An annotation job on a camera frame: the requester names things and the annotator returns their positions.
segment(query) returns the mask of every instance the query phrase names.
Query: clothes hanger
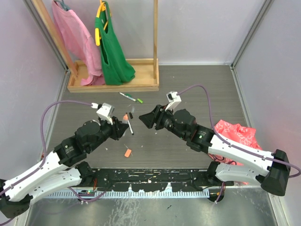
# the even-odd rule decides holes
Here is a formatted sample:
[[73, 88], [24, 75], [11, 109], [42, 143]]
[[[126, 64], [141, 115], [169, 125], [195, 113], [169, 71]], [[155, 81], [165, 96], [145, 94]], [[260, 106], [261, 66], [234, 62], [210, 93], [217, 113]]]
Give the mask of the clothes hanger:
[[[99, 0], [99, 1], [100, 1], [100, 6], [98, 7], [98, 10], [96, 13], [97, 18], [99, 18], [101, 12], [105, 11], [104, 2], [102, 2], [102, 0]], [[107, 28], [107, 26], [108, 26], [108, 21], [105, 23], [103, 29], [105, 30]], [[99, 29], [95, 28], [95, 43], [97, 46], [100, 46], [100, 39], [102, 39], [102, 38], [100, 36]]]
[[63, 10], [65, 10], [65, 11], [70, 10], [70, 7], [64, 3], [64, 0], [62, 0], [62, 1], [54, 0], [54, 1], [60, 3]]

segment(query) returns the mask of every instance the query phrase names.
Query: green tote bag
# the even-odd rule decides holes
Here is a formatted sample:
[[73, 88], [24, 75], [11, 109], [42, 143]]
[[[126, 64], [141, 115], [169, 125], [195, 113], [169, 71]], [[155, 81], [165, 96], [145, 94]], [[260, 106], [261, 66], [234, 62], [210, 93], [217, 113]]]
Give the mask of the green tote bag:
[[106, 11], [95, 18], [95, 28], [99, 29], [102, 69], [106, 85], [122, 85], [135, 77], [135, 69], [126, 61], [118, 39], [114, 33], [109, 4], [105, 1]]

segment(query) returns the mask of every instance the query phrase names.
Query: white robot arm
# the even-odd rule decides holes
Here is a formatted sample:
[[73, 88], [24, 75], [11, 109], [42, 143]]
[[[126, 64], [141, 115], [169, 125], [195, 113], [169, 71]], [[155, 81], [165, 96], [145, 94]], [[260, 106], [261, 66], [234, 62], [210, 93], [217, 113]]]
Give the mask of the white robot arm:
[[187, 146], [194, 151], [218, 154], [243, 164], [243, 166], [238, 166], [211, 162], [207, 170], [210, 183], [220, 186], [222, 182], [226, 181], [249, 182], [260, 184], [269, 193], [285, 195], [290, 167], [268, 160], [277, 159], [288, 163], [285, 152], [276, 150], [275, 153], [272, 153], [257, 150], [227, 139], [221, 134], [215, 134], [212, 129], [198, 125], [196, 118], [190, 115], [186, 109], [174, 112], [181, 102], [177, 92], [168, 93], [167, 99], [168, 105], [157, 105], [151, 113], [139, 117], [147, 128], [150, 129], [156, 124], [156, 130], [166, 128], [186, 141]]
[[22, 214], [30, 205], [55, 191], [91, 183], [94, 173], [87, 162], [71, 167], [108, 138], [119, 140], [128, 128], [128, 124], [111, 117], [113, 106], [92, 103], [92, 108], [97, 109], [99, 122], [85, 122], [74, 136], [63, 140], [45, 157], [42, 167], [41, 161], [13, 179], [0, 179], [0, 210], [7, 218]]

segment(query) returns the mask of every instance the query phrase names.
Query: pink patterned fabric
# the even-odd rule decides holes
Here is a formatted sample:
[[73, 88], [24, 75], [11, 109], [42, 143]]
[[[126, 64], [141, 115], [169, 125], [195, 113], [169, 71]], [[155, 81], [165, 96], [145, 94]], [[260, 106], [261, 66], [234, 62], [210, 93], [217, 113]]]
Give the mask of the pink patterned fabric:
[[[228, 139], [231, 139], [233, 141], [236, 141], [238, 143], [241, 143], [243, 145], [246, 145], [246, 146], [249, 146], [252, 148], [262, 150], [262, 148], [258, 145], [258, 143], [256, 141], [256, 138], [255, 138], [256, 129], [254, 129], [254, 128], [244, 127], [239, 124], [232, 125], [226, 121], [220, 120], [215, 125], [215, 129], [218, 133], [224, 135]], [[215, 161], [235, 165], [235, 162], [233, 160], [224, 158], [220, 155], [209, 154], [209, 156]]]
[[64, 11], [54, 1], [52, 11], [54, 23], [66, 48], [87, 66], [89, 77], [82, 79], [80, 84], [104, 85], [100, 51], [85, 25], [73, 10]]

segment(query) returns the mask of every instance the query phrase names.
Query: wooden clothing rack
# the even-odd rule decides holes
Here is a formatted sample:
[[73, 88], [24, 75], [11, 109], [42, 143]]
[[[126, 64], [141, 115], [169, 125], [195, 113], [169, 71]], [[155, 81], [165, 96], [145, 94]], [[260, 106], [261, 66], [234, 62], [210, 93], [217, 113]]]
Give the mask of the wooden clothing rack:
[[76, 60], [75, 62], [72, 61], [68, 50], [64, 45], [64, 41], [56, 30], [43, 1], [32, 0], [32, 3], [34, 4], [65, 63], [71, 71], [67, 86], [70, 92], [134, 92], [159, 90], [159, 68], [157, 59], [158, 0], [154, 0], [154, 56], [153, 58], [147, 59], [127, 59], [127, 61], [134, 67], [136, 71], [135, 78], [132, 81], [120, 86], [81, 86], [81, 79], [88, 77], [86, 65], [81, 60]]

